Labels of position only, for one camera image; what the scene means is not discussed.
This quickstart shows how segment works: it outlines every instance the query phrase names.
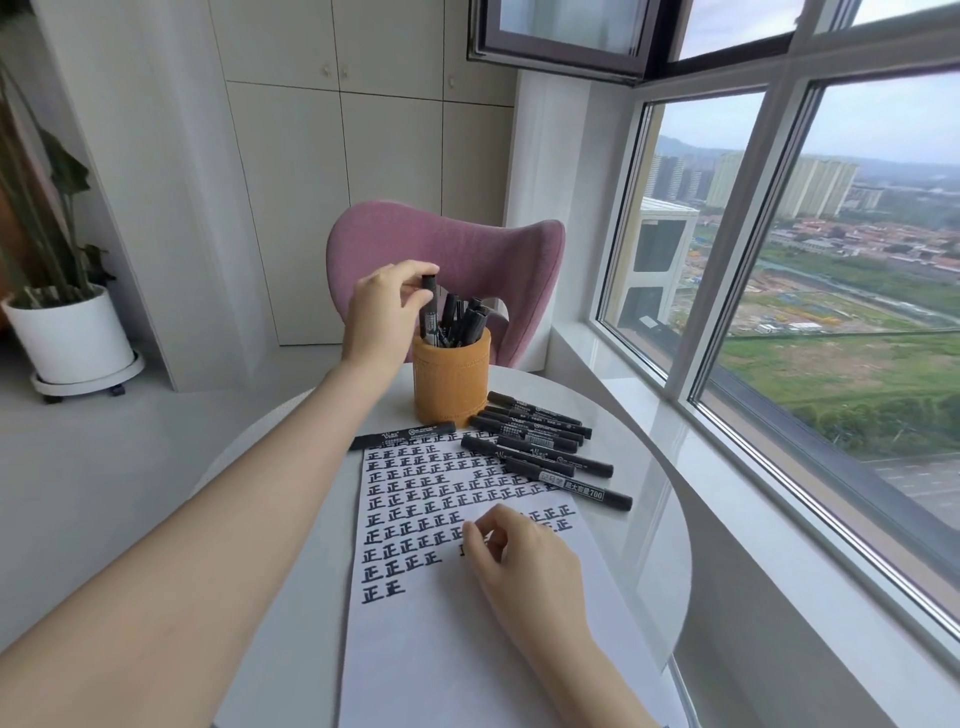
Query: white wall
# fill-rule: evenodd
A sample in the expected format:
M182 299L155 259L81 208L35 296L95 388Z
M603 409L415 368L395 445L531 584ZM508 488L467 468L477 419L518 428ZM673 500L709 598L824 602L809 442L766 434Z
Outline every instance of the white wall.
M220 174L236 139L222 113L197 106L224 94L209 35L182 27L201 23L205 4L34 5L171 381L244 384L270 342L242 205Z
M582 244L571 236L569 226L590 87L583 79L539 71L522 70L517 76L503 224L519 228L540 220L560 220L567 227L564 266ZM515 364L518 369L543 368L558 290L563 290L559 281L526 352Z
M209 6L152 0L143 7L153 28L155 57L166 61L163 83L180 117L186 141L181 159L199 222L213 247L252 374L277 346L276 331Z
M30 99L40 124L55 134L70 154L89 167L84 139L36 18L30 15L18 18L0 33L0 55ZM37 151L37 158L42 158L42 151ZM92 244L108 251L104 256L104 267L117 278L109 286L110 297L124 330L135 342L153 344L156 340L147 320L147 311L96 174L90 175L89 182L89 191L78 195L75 203L78 239L82 245Z

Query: road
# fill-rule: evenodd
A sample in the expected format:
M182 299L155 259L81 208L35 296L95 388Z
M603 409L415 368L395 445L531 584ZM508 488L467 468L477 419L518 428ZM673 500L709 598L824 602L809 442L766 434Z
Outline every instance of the road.
M960 529L960 452L868 464L897 490L950 527Z

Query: mountain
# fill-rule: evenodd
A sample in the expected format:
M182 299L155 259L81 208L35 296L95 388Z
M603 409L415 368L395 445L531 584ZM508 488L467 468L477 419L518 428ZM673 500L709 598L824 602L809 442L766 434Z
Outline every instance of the mountain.
M733 151L742 150L695 147L672 136L660 136L657 139L657 154L664 157L693 157L694 167L701 169L709 169L720 155ZM858 164L860 166L856 174L858 182L960 189L960 164L927 164L842 155L831 156Z

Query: orange pen holder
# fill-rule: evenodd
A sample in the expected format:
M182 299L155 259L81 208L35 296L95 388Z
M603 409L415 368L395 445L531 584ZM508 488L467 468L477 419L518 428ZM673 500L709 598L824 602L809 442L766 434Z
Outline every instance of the orange pen holder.
M414 337L414 407L425 425L454 422L458 427L487 404L490 330L459 349L431 347Z

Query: left hand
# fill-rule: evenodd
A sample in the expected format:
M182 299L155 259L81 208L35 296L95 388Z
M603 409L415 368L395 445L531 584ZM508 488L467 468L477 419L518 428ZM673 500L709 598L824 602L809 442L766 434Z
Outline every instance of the left hand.
M420 276L436 275L435 263L404 260L356 282L347 314L341 361L389 382L406 358L420 309L433 294Z

